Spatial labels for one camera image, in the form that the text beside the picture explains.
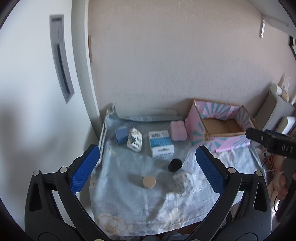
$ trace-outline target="beige round lid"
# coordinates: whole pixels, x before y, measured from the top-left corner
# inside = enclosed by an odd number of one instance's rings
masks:
[[[155,186],[156,180],[152,176],[144,177],[143,179],[143,186],[145,188],[153,188]]]

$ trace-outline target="human hand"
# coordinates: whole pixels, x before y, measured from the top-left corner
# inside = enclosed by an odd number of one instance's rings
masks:
[[[283,165],[280,165],[278,170],[280,172],[284,171]],[[293,179],[296,181],[296,172],[293,173]],[[288,194],[288,188],[286,187],[287,179],[284,174],[281,174],[279,177],[279,188],[277,198],[278,200],[284,200]]]

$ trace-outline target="beige wallpaper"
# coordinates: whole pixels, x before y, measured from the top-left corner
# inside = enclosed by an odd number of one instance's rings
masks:
[[[296,92],[289,36],[246,0],[90,0],[91,70],[102,116],[118,108],[173,108],[188,98],[244,104],[255,114],[282,73]]]

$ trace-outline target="pink box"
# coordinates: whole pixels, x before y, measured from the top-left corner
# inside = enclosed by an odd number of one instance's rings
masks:
[[[193,100],[185,127],[194,147],[206,146],[210,152],[228,151],[250,145],[245,131],[259,129],[242,105]]]

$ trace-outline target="black cup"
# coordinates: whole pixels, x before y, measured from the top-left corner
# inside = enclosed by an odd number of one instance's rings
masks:
[[[176,172],[182,167],[182,161],[178,158],[171,160],[170,164],[168,165],[168,170],[170,172]]]

